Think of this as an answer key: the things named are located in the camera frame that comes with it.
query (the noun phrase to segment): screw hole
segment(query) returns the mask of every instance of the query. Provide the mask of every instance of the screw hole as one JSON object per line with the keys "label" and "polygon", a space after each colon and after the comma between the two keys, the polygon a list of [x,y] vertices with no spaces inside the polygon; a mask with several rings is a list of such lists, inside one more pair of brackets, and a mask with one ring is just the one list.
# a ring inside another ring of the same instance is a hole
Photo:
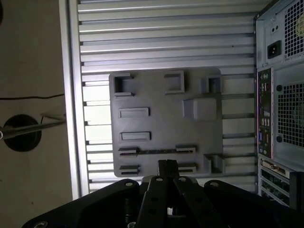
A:
{"label": "screw hole", "polygon": [[281,136],[278,136],[277,138],[276,138],[276,141],[278,142],[278,143],[281,143],[282,142],[282,137]]}
{"label": "screw hole", "polygon": [[276,90],[277,90],[278,92],[282,91],[282,89],[283,89],[283,87],[282,87],[281,85],[278,85],[278,86],[276,87]]}
{"label": "screw hole", "polygon": [[202,198],[196,198],[195,201],[198,202],[198,203],[201,203],[203,201],[203,199]]}
{"label": "screw hole", "polygon": [[152,214],[152,215],[155,215],[156,214],[156,209],[149,209],[149,213]]}

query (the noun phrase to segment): slotted metal panel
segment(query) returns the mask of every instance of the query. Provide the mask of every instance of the slotted metal panel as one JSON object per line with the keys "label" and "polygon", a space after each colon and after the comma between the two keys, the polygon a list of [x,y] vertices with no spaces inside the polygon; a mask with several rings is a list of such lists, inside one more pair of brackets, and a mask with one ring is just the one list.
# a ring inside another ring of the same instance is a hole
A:
{"label": "slotted metal panel", "polygon": [[[113,173],[109,74],[167,68],[219,69],[228,159],[226,173],[214,178],[256,190],[253,17],[268,2],[61,1],[61,24],[68,25],[62,26],[63,49],[71,57],[64,55],[70,66],[65,83],[73,88],[67,108],[71,103],[75,119],[69,123],[76,129],[69,130],[76,145],[70,153],[77,158],[71,162],[78,166],[74,198],[119,180]],[[203,184],[212,177],[197,178]]]}

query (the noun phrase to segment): wire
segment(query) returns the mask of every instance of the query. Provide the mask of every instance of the wire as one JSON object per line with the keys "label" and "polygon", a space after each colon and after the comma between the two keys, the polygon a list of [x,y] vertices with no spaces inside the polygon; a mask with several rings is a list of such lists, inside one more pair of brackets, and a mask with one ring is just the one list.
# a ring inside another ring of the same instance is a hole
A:
{"label": "wire", "polygon": [[53,96],[25,96],[25,97],[0,97],[0,101],[28,100],[28,99],[52,99],[55,97],[64,96],[65,94],[57,94]]}

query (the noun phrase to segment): rectangular slot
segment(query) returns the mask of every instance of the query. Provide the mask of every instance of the rectangular slot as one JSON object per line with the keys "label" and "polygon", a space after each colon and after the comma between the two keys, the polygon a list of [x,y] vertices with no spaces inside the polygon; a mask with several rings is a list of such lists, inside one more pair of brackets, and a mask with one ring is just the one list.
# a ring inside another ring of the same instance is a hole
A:
{"label": "rectangular slot", "polygon": [[196,173],[196,163],[178,164],[179,173]]}
{"label": "rectangular slot", "polygon": [[183,145],[183,146],[176,146],[176,152],[179,153],[195,153],[196,146],[194,145]]}
{"label": "rectangular slot", "polygon": [[225,173],[225,159],[222,156],[214,155],[211,159],[211,171],[212,173]]}
{"label": "rectangular slot", "polygon": [[165,92],[169,94],[180,94],[185,92],[185,79],[183,71],[172,71],[165,74],[168,89]]}
{"label": "rectangular slot", "polygon": [[130,74],[121,74],[114,77],[114,96],[134,96],[132,90],[132,79]]}
{"label": "rectangular slot", "polygon": [[149,141],[150,132],[127,132],[120,133],[120,139],[122,141]]}
{"label": "rectangular slot", "polygon": [[121,108],[118,111],[118,118],[139,118],[149,116],[149,108]]}
{"label": "rectangular slot", "polygon": [[221,86],[220,78],[219,77],[209,78],[209,93],[215,94],[221,92],[222,92],[222,86]]}
{"label": "rectangular slot", "polygon": [[119,172],[124,176],[138,176],[138,166],[137,165],[122,165],[119,168]]}
{"label": "rectangular slot", "polygon": [[137,147],[134,148],[120,148],[118,150],[120,156],[136,156],[138,153],[139,149]]}
{"label": "rectangular slot", "polygon": [[268,59],[272,59],[276,56],[279,56],[280,54],[282,54],[282,41],[278,40],[277,42],[267,47]]}

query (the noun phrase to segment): ventilation grille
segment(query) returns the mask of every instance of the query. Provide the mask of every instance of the ventilation grille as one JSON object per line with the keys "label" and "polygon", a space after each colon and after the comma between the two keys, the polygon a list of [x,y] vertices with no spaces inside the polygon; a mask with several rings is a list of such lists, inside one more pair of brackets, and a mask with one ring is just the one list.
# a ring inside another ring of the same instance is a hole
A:
{"label": "ventilation grille", "polygon": [[303,52],[304,0],[298,1],[285,12],[285,56],[287,58]]}
{"label": "ventilation grille", "polygon": [[284,86],[278,96],[278,133],[285,143],[304,147],[304,84]]}

